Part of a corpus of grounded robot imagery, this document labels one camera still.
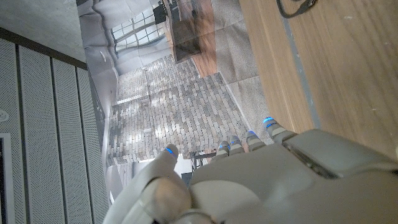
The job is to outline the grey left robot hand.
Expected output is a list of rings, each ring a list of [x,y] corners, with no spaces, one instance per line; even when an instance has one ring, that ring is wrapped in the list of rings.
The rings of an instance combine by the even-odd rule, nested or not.
[[[232,136],[189,184],[169,144],[118,195],[105,223],[396,223],[397,162],[319,129],[295,133],[274,118]]]

